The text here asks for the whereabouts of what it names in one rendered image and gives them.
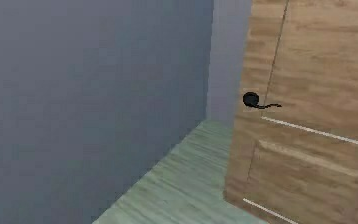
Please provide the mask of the brown wooden room door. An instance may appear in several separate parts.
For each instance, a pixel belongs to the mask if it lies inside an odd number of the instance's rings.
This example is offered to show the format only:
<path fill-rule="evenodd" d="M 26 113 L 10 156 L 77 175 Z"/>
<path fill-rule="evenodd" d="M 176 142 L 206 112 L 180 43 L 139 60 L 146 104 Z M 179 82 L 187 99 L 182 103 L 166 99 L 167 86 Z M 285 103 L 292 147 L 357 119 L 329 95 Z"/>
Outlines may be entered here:
<path fill-rule="evenodd" d="M 225 200 L 268 224 L 358 224 L 358 0 L 251 0 L 239 95 Z"/>

